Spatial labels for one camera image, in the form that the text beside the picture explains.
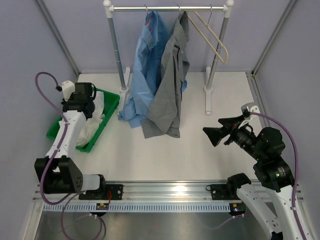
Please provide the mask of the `white shirt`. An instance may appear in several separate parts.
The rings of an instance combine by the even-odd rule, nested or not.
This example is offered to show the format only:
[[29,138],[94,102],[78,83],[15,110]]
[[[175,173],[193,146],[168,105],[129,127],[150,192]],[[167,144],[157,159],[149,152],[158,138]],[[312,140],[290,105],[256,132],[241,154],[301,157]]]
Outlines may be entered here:
[[77,147],[83,148],[92,140],[100,124],[105,118],[105,115],[103,114],[105,107],[104,93],[102,91],[97,92],[93,103],[95,105],[95,110],[93,111],[92,118],[88,118],[86,120],[86,123],[80,132],[76,145]]

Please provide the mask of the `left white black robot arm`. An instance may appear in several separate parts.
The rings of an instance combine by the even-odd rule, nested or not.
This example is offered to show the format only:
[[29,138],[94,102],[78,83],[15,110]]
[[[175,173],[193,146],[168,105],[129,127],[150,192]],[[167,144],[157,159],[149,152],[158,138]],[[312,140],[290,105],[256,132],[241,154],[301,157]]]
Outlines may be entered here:
[[97,89],[89,82],[76,83],[75,90],[62,105],[62,120],[56,139],[43,158],[34,164],[42,194],[73,194],[89,191],[97,200],[108,192],[99,174],[84,174],[73,158],[80,133],[95,110]]

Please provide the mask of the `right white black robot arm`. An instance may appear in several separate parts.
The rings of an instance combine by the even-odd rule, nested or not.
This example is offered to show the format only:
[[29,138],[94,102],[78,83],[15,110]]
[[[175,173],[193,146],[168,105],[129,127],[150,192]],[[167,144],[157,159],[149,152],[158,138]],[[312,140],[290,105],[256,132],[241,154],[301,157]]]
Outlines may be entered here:
[[282,158],[286,147],[283,136],[278,129],[272,127],[264,127],[255,135],[249,124],[255,116],[283,126],[267,115],[251,112],[238,117],[220,118],[218,122],[221,127],[204,127],[202,130],[214,147],[227,137],[224,145],[235,143],[256,160],[254,173],[269,195],[275,212],[256,193],[245,173],[228,177],[225,184],[207,185],[206,189],[210,191],[213,200],[230,198],[242,201],[270,240],[311,240],[313,235],[297,197],[298,170],[292,171]]

